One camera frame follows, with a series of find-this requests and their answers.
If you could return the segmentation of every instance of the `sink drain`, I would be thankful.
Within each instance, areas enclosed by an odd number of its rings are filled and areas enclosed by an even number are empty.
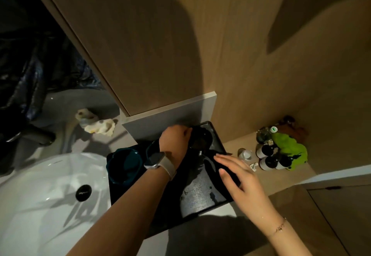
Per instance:
[[[82,185],[76,192],[76,199],[79,202],[86,201],[92,194],[92,187],[89,185]]]

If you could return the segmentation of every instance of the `sink basin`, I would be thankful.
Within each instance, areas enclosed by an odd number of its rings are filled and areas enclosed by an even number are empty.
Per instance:
[[[0,255],[65,256],[111,206],[106,158],[58,155],[0,187]]]

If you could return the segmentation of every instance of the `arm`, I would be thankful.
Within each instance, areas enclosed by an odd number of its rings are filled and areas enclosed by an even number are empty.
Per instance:
[[[160,137],[160,151],[177,169],[188,146],[191,128],[175,125]],[[170,177],[159,167],[147,170],[86,232],[67,256],[136,255]]]
[[[238,188],[224,169],[219,170],[220,177],[233,200],[268,238],[277,253],[280,256],[312,256],[290,223],[273,207],[253,171],[235,157],[216,155],[214,158],[240,179],[241,188]],[[276,232],[282,224],[284,224],[282,231]]]

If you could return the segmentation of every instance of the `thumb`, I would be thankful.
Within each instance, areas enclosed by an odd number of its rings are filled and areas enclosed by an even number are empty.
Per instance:
[[[191,137],[191,133],[192,133],[192,127],[188,128],[187,131],[185,132],[185,138],[187,141],[189,141],[189,138]]]
[[[236,199],[239,199],[243,195],[243,191],[237,187],[231,176],[223,168],[219,169],[219,174],[233,200],[236,201]]]

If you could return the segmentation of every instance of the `person's left hand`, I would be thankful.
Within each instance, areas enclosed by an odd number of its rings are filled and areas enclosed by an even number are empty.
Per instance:
[[[166,152],[175,169],[178,169],[186,155],[191,132],[192,128],[174,125],[166,128],[160,137],[160,151]]]

